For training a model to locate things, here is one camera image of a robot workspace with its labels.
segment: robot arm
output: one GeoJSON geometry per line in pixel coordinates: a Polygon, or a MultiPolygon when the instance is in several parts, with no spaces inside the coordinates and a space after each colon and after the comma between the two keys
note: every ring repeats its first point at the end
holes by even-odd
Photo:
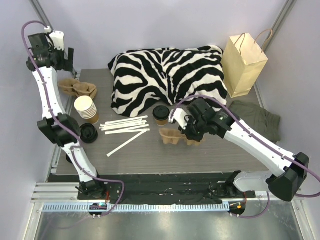
{"type": "Polygon", "coordinates": [[[61,147],[71,159],[79,175],[79,191],[87,196],[95,198],[103,197],[106,192],[105,185],[103,182],[91,177],[99,176],[96,168],[91,164],[84,149],[81,147],[80,142],[60,126],[56,125],[52,116],[53,113],[65,127],[78,136],[81,135],[77,121],[66,114],[58,89],[57,71],[65,70],[71,72],[73,70],[74,50],[69,48],[68,59],[65,59],[64,33],[52,31],[50,27],[45,27],[44,33],[30,35],[28,38],[32,46],[33,59],[45,82],[43,83],[38,71],[35,69],[30,58],[28,58],[26,65],[32,71],[37,82],[42,102],[42,120],[37,122],[38,128],[53,144],[61,147]],[[91,176],[85,174],[78,167],[74,157],[77,163],[91,176]]]}
{"type": "Polygon", "coordinates": [[[223,109],[215,112],[204,99],[196,99],[187,109],[190,114],[178,108],[173,115],[170,115],[169,122],[177,122],[179,130],[189,140],[200,142],[205,133],[218,135],[246,150],[270,170],[269,172],[238,171],[233,179],[233,185],[239,191],[267,191],[287,202],[293,199],[306,179],[307,173],[281,156],[288,156],[306,167],[309,164],[308,156],[302,152],[294,155],[282,149],[255,132],[243,120],[238,119],[240,124],[250,131],[247,133],[223,109]],[[271,148],[276,149],[281,156],[271,151],[271,148]]]}

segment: white stick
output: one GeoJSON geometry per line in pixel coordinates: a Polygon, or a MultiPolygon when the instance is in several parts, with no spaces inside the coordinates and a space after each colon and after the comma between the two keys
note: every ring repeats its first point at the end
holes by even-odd
{"type": "Polygon", "coordinates": [[[133,120],[133,121],[125,121],[125,122],[116,122],[116,123],[110,123],[110,124],[100,124],[100,129],[103,129],[104,127],[109,127],[109,126],[115,126],[115,125],[121,125],[121,124],[133,124],[133,123],[140,123],[142,122],[142,118],[138,120],[133,120]]]}
{"type": "Polygon", "coordinates": [[[112,129],[123,129],[123,128],[129,128],[134,126],[142,126],[142,125],[146,125],[146,122],[147,121],[141,121],[141,122],[134,122],[134,123],[105,126],[101,129],[101,131],[112,130],[112,129]]]}
{"type": "Polygon", "coordinates": [[[138,137],[140,137],[142,134],[146,133],[146,130],[143,130],[142,132],[138,133],[137,135],[135,135],[134,137],[132,137],[131,139],[129,139],[128,141],[126,141],[125,143],[123,143],[122,145],[118,146],[115,150],[109,152],[107,154],[107,157],[109,158],[112,154],[114,154],[115,152],[119,151],[120,149],[122,149],[124,146],[126,146],[127,144],[131,143],[133,140],[137,139],[138,137]]]}
{"type": "Polygon", "coordinates": [[[113,131],[106,131],[104,134],[109,135],[109,134],[117,134],[117,133],[127,133],[127,131],[130,131],[130,130],[136,130],[136,129],[143,130],[142,128],[146,128],[146,127],[149,127],[149,124],[142,125],[142,126],[133,126],[133,127],[128,127],[128,128],[113,130],[113,131]]]}
{"type": "Polygon", "coordinates": [[[140,132],[149,132],[150,128],[144,128],[144,129],[134,129],[134,130],[118,130],[118,131],[106,131],[105,135],[111,135],[111,134],[126,134],[126,133],[140,133],[140,132]]]}
{"type": "Polygon", "coordinates": [[[133,117],[133,118],[127,118],[127,119],[122,119],[122,120],[117,120],[117,121],[106,121],[105,125],[108,124],[114,124],[114,123],[122,123],[122,122],[127,122],[127,121],[132,121],[132,120],[137,120],[137,119],[146,119],[148,116],[137,116],[137,117],[133,117]]]}

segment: reflective metal surface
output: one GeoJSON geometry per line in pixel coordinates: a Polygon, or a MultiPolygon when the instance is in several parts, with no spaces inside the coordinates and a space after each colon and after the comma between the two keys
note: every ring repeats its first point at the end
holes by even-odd
{"type": "MultiPolygon", "coordinates": [[[[260,213],[265,201],[247,203],[245,215],[260,213]]],[[[114,213],[87,219],[88,213],[42,213],[36,240],[302,240],[291,203],[271,201],[256,219],[230,217],[226,212],[114,213]]]]}

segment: stack of paper cups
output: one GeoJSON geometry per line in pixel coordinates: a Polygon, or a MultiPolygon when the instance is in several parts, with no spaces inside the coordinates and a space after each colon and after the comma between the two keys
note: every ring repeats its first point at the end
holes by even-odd
{"type": "Polygon", "coordinates": [[[96,105],[89,96],[80,96],[74,102],[74,108],[88,123],[96,124],[99,120],[96,105]]]}

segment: paper bag handle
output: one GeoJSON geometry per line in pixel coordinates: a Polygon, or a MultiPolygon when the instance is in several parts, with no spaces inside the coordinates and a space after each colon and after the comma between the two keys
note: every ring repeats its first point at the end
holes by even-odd
{"type": "Polygon", "coordinates": [[[274,31],[272,31],[271,28],[268,28],[268,29],[264,30],[263,32],[261,32],[261,33],[255,38],[254,43],[253,43],[253,44],[256,44],[257,39],[258,39],[263,33],[267,32],[267,31],[270,31],[270,35],[269,35],[269,37],[264,41],[264,43],[263,43],[263,45],[262,45],[262,47],[261,47],[261,53],[263,53],[264,48],[265,48],[265,45],[266,45],[266,43],[271,39],[272,35],[274,34],[274,31]]]}
{"type": "Polygon", "coordinates": [[[240,35],[240,37],[238,38],[238,40],[235,41],[235,43],[234,43],[234,45],[236,45],[237,42],[239,41],[239,39],[242,37],[242,35],[244,35],[244,38],[243,38],[242,43],[241,43],[240,48],[239,48],[240,55],[242,55],[242,54],[241,54],[241,47],[242,47],[242,44],[244,44],[244,41],[245,41],[245,38],[246,38],[246,34],[245,34],[245,33],[242,33],[242,34],[240,35]]]}

